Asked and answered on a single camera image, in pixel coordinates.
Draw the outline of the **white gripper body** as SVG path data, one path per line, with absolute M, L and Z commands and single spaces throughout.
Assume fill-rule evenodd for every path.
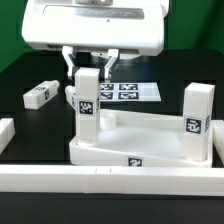
M 22 36 L 35 49 L 157 56 L 166 0 L 28 0 Z

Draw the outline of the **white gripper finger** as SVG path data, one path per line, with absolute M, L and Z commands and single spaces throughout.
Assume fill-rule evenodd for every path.
M 63 46 L 62 55 L 68 66 L 67 76 L 70 80 L 73 80 L 78 70 L 78 67 L 75 65 L 76 50 L 71 46 Z
M 115 68 L 119 62 L 120 55 L 118 49 L 109 49 L 108 50 L 109 60 L 104 66 L 104 81 L 109 82 L 112 77 L 112 70 Z

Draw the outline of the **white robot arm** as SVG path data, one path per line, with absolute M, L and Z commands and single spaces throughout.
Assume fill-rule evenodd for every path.
M 22 37 L 34 49 L 63 52 L 68 75 L 78 52 L 105 52 L 101 79 L 111 79 L 122 54 L 157 56 L 171 0 L 28 0 Z

